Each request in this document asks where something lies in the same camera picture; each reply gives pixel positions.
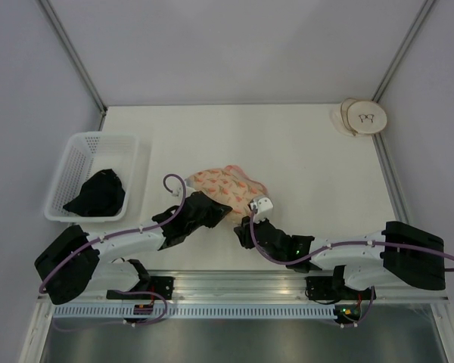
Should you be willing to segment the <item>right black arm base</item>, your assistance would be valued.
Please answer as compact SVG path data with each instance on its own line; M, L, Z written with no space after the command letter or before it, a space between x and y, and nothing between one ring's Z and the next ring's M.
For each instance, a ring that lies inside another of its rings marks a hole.
M349 293L336 290L332 286L332 277L308 276L304 280L306 283L304 295L310 302L330 305L344 299L350 299Z

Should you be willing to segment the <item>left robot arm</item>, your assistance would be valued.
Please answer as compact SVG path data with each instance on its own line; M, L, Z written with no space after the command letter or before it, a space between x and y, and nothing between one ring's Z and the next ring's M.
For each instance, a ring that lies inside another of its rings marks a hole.
M143 299L151 276L133 255L179 245L201 227L216 227L231 211L195 191L138 227L90 234L71 225L34 262L42 280L39 292L56 306L92 291L104 291L112 299Z

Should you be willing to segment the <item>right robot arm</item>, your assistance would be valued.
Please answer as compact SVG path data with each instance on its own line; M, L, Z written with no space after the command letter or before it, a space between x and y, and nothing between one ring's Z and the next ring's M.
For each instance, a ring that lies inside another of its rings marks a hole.
M276 265L299 273L332 271L331 292L340 299L399 281L421 290L446 288L443 239L402 222L387 222L384 230L344 240L339 247L335 240L286 234L268 219L250 226L248 216L234 232L243 248L259 246Z

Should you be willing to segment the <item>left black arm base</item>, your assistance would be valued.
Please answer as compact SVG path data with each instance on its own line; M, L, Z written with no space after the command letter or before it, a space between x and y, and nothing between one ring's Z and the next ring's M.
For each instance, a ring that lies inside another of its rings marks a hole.
M139 281L131 290L120 292L109 290L106 299L109 300L150 300L160 301L160 296L171 300L174 291L175 278L172 276L152 276L149 281Z

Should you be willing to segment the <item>floral laundry bag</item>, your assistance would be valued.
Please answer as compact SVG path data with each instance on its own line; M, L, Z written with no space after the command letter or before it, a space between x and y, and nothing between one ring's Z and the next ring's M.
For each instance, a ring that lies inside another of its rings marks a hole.
M234 225L240 225L241 220L250 215L249 203L252 199L269 195L261 182L249 178L236 165L201 170L187 177L185 183L217 203L230 206L232 211L226 219Z

